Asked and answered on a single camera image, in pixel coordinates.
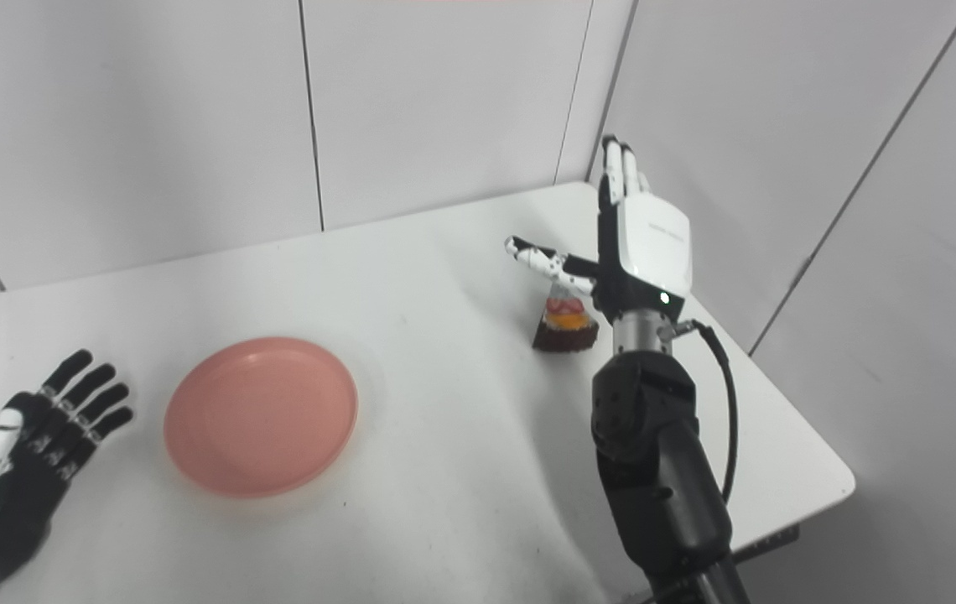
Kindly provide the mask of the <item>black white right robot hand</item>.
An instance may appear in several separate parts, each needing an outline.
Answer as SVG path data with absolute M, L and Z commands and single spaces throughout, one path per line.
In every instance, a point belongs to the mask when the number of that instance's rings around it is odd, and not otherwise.
M 596 258 L 517 236 L 506 238 L 505 251 L 555 285 L 593 299 L 610 325 L 642 312 L 674 322 L 693 283 L 688 215 L 654 194 L 627 142 L 605 135 L 601 148 Z

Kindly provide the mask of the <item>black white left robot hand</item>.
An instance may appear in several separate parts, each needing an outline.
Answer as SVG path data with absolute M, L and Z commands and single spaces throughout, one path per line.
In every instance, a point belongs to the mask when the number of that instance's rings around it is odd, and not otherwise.
M 76 475 L 133 420 L 111 363 L 78 349 L 0 409 L 0 582 L 38 553 Z

